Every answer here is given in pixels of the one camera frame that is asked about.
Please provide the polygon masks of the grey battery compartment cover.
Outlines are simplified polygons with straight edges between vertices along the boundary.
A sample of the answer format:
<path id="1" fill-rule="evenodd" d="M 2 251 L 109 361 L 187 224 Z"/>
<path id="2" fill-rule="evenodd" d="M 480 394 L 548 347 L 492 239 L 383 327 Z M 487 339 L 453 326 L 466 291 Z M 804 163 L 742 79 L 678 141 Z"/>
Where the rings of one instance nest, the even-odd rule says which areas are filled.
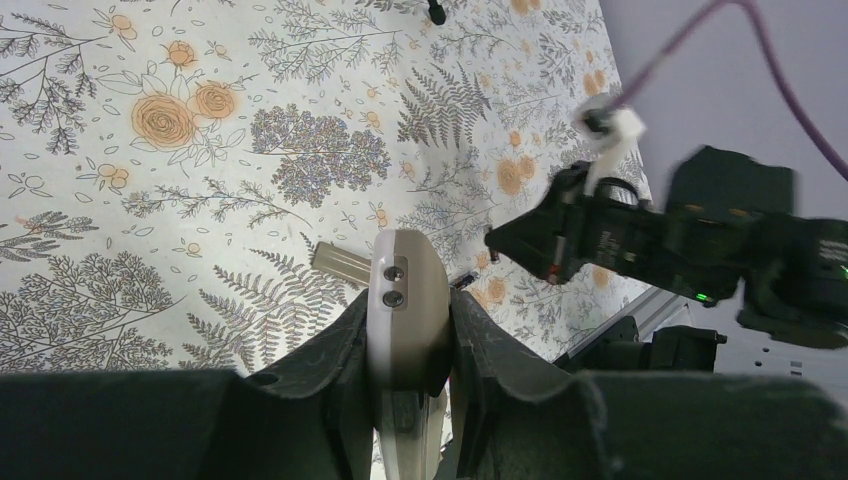
<path id="1" fill-rule="evenodd" d="M 370 260 L 330 243 L 319 242 L 316 245 L 311 265 L 322 273 L 358 287 L 367 287 L 370 283 Z"/>

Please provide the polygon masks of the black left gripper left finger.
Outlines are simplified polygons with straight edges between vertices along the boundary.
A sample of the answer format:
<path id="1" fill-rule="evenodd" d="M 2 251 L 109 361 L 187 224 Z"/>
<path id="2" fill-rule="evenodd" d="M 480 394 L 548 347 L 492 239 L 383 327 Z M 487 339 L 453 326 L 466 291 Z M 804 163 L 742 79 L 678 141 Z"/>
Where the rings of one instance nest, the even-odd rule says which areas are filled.
<path id="1" fill-rule="evenodd" d="M 293 352 L 232 370 L 1 379 L 5 479 L 366 479 L 366 294 Z"/>

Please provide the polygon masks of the white remote control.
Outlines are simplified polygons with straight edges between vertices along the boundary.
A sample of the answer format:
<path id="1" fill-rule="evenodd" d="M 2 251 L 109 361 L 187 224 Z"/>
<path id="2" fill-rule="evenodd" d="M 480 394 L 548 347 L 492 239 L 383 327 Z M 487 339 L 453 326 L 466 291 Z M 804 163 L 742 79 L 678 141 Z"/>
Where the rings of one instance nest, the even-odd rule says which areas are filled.
<path id="1" fill-rule="evenodd" d="M 451 370 L 450 287 L 416 230 L 376 237 L 366 311 L 367 374 L 385 475 L 432 479 Z"/>

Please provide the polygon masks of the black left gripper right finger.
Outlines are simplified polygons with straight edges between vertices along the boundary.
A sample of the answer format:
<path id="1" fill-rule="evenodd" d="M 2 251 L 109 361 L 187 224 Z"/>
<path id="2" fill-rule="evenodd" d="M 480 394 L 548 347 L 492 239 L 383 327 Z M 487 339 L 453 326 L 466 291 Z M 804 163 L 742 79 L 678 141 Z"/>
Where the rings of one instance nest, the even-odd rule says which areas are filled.
<path id="1" fill-rule="evenodd" d="M 451 296 L 461 479 L 843 479 L 847 413 L 786 377 L 570 374 Z"/>

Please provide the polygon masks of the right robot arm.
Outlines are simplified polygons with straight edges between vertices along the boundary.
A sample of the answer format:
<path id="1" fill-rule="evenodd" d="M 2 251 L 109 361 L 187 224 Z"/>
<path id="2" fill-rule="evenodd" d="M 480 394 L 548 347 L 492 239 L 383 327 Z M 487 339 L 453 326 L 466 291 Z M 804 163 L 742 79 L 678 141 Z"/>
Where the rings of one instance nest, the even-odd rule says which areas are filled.
<path id="1" fill-rule="evenodd" d="M 540 202 L 484 241 L 532 276 L 569 282 L 599 267 L 714 308 L 773 343 L 847 353 L 847 224 L 796 214 L 795 174 L 699 147 L 655 208 L 631 181 L 577 162 Z"/>

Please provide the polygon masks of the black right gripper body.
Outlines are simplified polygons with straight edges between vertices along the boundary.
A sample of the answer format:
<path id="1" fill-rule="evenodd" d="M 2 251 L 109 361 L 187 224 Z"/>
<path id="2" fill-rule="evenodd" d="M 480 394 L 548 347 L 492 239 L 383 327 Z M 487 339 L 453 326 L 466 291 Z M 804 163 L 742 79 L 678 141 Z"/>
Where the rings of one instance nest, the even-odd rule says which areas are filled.
<path id="1" fill-rule="evenodd" d="M 643 279 L 650 256 L 661 245 L 663 216 L 650 211 L 646 200 L 613 199 L 612 189 L 635 192 L 619 178 L 603 178 L 587 196 L 589 167 L 576 162 L 557 172 L 540 203 L 494 228 L 489 245 L 552 285 L 569 282 L 586 264 Z"/>

